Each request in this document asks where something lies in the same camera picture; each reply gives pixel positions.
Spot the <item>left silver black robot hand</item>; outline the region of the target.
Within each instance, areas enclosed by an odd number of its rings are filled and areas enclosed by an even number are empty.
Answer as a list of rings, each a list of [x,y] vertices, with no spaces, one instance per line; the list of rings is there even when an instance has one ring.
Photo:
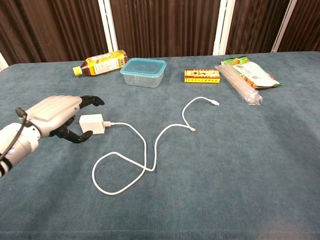
[[[41,138],[57,136],[75,144],[83,143],[93,134],[88,130],[77,135],[68,129],[75,120],[76,113],[89,105],[103,106],[105,102],[98,96],[53,95],[29,108],[27,121],[37,128]]]

